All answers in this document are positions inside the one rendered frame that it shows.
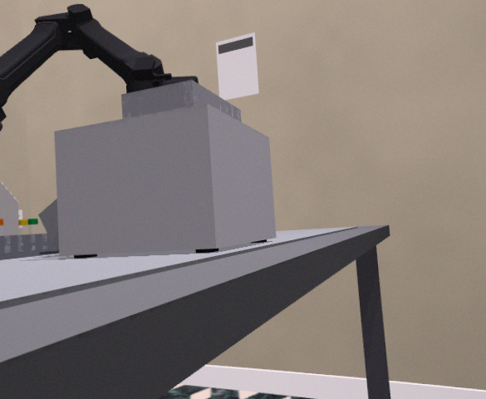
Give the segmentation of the grey bench mat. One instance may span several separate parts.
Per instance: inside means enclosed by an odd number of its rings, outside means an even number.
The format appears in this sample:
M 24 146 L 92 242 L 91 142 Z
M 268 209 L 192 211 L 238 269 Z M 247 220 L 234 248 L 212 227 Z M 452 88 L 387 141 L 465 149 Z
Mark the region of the grey bench mat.
M 345 230 L 276 231 L 277 237 L 267 242 L 238 244 L 212 253 L 191 249 L 97 254 L 83 259 L 59 254 L 4 259 L 0 260 L 0 309 Z

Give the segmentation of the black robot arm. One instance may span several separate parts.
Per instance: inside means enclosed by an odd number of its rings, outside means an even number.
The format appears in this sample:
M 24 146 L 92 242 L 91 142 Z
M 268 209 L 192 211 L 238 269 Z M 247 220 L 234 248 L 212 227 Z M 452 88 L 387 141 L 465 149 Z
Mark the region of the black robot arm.
M 84 4 L 67 10 L 36 18 L 32 32 L 0 56 L 0 131 L 8 97 L 58 51 L 82 50 L 90 59 L 99 58 L 125 81 L 126 93 L 187 80 L 199 83 L 196 76 L 165 74 L 159 58 L 136 51 L 105 30 Z

